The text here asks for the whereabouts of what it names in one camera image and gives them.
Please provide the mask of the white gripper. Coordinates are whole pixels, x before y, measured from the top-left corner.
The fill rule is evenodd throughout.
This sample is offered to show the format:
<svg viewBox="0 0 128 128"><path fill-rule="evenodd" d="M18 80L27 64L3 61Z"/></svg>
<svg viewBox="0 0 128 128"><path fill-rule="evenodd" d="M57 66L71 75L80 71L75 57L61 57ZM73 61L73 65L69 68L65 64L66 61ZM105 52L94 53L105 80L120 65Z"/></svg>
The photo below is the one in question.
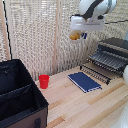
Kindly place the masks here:
<svg viewBox="0 0 128 128"><path fill-rule="evenodd" d="M102 31L104 25L104 19L99 19L98 17L92 17L85 20L81 16L72 16L70 28L80 31ZM82 38L86 39L87 33L82 33Z"/></svg>

